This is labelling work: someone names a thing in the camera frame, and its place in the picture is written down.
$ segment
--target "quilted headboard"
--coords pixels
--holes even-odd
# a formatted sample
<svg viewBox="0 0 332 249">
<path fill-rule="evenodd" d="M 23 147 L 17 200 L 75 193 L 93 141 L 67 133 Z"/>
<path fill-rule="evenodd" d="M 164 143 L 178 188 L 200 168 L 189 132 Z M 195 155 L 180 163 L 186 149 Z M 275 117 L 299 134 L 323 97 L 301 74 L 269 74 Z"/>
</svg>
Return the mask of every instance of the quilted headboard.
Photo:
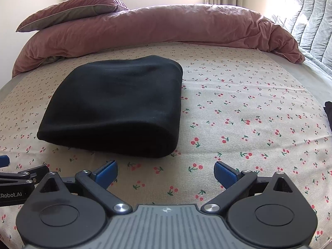
<svg viewBox="0 0 332 249">
<path fill-rule="evenodd" d="M 332 76 L 332 0 L 277 0 L 272 20 L 297 40 L 301 52 Z"/>
</svg>

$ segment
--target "pillow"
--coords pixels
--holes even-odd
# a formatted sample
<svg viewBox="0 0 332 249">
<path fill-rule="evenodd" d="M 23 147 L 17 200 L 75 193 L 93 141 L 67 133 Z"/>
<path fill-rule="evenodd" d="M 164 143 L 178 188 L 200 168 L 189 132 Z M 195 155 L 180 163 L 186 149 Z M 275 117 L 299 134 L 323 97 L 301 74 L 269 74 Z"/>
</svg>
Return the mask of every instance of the pillow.
<svg viewBox="0 0 332 249">
<path fill-rule="evenodd" d="M 40 31 L 66 21 L 122 10 L 129 8 L 121 0 L 66 0 L 32 14 L 19 25 L 16 32 Z"/>
</svg>

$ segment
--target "black folded cloth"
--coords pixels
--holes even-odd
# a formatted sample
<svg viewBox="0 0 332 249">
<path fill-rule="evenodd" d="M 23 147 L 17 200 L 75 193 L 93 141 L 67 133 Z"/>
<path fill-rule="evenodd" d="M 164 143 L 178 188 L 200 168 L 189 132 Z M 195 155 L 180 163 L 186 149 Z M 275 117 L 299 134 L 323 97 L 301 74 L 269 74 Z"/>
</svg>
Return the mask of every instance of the black folded cloth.
<svg viewBox="0 0 332 249">
<path fill-rule="evenodd" d="M 177 146 L 182 67 L 159 56 L 74 69 L 53 94 L 37 138 L 92 151 L 159 158 Z"/>
<path fill-rule="evenodd" d="M 332 130 L 332 102 L 325 102 L 324 110 L 326 112 L 327 119 L 329 120 L 330 128 Z"/>
</svg>

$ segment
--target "metal screw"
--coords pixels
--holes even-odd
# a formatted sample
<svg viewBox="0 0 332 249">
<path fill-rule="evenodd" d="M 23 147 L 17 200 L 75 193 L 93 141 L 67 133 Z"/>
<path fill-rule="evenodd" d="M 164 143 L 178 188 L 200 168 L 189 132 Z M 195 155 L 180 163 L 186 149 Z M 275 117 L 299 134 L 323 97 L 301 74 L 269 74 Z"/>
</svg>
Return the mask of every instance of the metal screw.
<svg viewBox="0 0 332 249">
<path fill-rule="evenodd" d="M 130 209 L 130 206 L 125 203 L 118 203 L 114 205 L 113 209 L 117 212 L 125 212 Z"/>
<path fill-rule="evenodd" d="M 204 205 L 203 209 L 205 209 L 208 212 L 216 212 L 216 211 L 219 211 L 220 207 L 217 204 L 210 203 L 210 204 Z"/>
</svg>

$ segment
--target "bedsheet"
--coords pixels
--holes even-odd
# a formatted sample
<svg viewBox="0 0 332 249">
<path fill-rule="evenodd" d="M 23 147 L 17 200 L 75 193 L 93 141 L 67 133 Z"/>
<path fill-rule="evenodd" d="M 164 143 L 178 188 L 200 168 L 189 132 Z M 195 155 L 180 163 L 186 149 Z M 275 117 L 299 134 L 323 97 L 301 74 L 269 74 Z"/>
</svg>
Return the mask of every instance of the bedsheet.
<svg viewBox="0 0 332 249">
<path fill-rule="evenodd" d="M 53 92 L 74 68 L 97 60 L 147 55 L 173 59 L 184 69 L 180 135 L 172 154 L 162 159 L 134 158 L 37 139 Z M 323 248 L 330 241 L 328 120 L 313 95 L 258 50 L 161 43 L 67 59 L 26 76 L 0 104 L 0 121 L 0 152 L 11 158 L 11 165 L 2 171 L 46 164 L 62 176 L 72 176 L 115 159 L 119 175 L 109 190 L 132 205 L 200 206 L 224 190 L 213 175 L 217 160 L 259 176 L 285 171 L 318 216 L 311 247 Z M 15 227 L 20 207 L 0 208 L 4 226 L 0 239 L 10 248 L 22 245 Z"/>
</svg>

